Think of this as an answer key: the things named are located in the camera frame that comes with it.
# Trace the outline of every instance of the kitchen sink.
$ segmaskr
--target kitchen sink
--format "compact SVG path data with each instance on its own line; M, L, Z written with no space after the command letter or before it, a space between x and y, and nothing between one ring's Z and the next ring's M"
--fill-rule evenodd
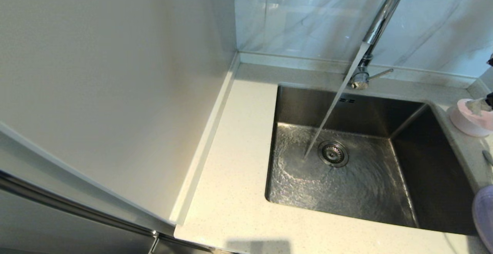
M474 194L426 103L279 86L266 199L386 224L475 234Z

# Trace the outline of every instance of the running water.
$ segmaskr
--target running water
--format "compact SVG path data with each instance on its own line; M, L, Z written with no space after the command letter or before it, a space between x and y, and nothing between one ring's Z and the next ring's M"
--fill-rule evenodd
M354 70L356 70L356 67L359 64L359 61L363 58L366 50L368 50L368 47L370 47L370 44L368 44L366 42L363 42L361 44L361 46L359 47L359 51L356 54L356 57L354 58L354 60L351 64L351 67L349 67L349 71L347 72L347 75L345 76L345 78L342 82L342 85L340 86L339 90L337 91L337 94L334 98L334 101L332 101L332 104L330 105L329 110L327 110L327 114L325 115L324 120L322 121L322 124L320 124L320 127L317 130L317 132L315 133L315 136L313 137L312 142L310 142L310 146L308 147L308 150L305 153L303 160L305 160L308 157L308 154L312 150L313 145L315 144L315 141L317 140L318 136L320 135L320 131L322 131L322 128L324 127L325 123L327 122L327 119L329 119L329 116L330 116L332 110L335 108L335 106L336 106L336 104L340 98L340 95L342 94L342 92L345 89L345 86L347 85L347 82L349 82L350 78L352 77L352 74L354 73Z

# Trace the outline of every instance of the countertop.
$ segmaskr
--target countertop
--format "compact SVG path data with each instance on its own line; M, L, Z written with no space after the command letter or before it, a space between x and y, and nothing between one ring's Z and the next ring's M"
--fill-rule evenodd
M479 238L422 230L271 203L265 198L278 84L336 91L343 75L243 63L231 87L199 184L176 238L252 254L487 253ZM493 183L481 151L447 111L466 89L389 79L348 93L431 103L474 191Z

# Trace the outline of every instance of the drain strainer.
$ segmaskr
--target drain strainer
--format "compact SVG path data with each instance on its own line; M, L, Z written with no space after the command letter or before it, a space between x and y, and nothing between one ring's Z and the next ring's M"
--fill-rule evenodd
M333 167L343 167L349 160L344 146L337 141L331 140L320 143L319 157L324 163Z

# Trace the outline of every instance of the refrigerator door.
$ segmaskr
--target refrigerator door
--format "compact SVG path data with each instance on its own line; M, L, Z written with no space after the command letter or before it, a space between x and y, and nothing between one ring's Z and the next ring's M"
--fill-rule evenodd
M0 170L0 253L191 254L208 249L60 198Z

